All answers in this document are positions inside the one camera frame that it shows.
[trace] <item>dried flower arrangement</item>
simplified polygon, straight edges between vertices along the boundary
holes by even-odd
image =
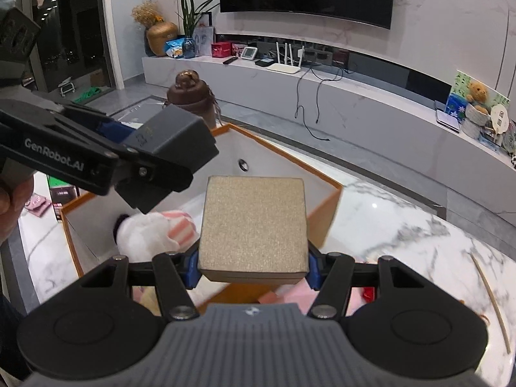
[[[131,16],[135,22],[145,26],[146,29],[154,26],[156,23],[163,22],[163,17],[159,13],[156,1],[144,1],[137,5],[133,8]]]

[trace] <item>teddy bear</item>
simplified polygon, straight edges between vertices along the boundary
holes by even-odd
[[[468,89],[470,93],[466,95],[466,100],[471,103],[476,110],[487,115],[490,111],[489,107],[486,105],[489,94],[487,86],[480,81],[472,80],[468,84]]]

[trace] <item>remote control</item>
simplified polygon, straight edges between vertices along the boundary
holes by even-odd
[[[223,62],[224,65],[228,65],[228,64],[231,64],[233,61],[236,61],[238,59],[238,56],[232,56],[231,58],[229,58],[228,60],[225,60]]]

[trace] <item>gold vase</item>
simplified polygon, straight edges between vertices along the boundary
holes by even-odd
[[[164,56],[164,43],[177,38],[179,29],[172,22],[159,22],[151,26],[147,31],[147,40],[152,52],[158,56]]]

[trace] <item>circular pad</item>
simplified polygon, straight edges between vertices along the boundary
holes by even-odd
[[[29,366],[43,375],[90,380],[140,361],[161,331],[159,319],[142,305],[99,292],[72,301],[50,299],[22,321],[18,345]]]
[[[346,334],[368,361],[416,379],[451,377],[475,370],[486,350],[484,322],[447,294],[397,289],[359,308]]]

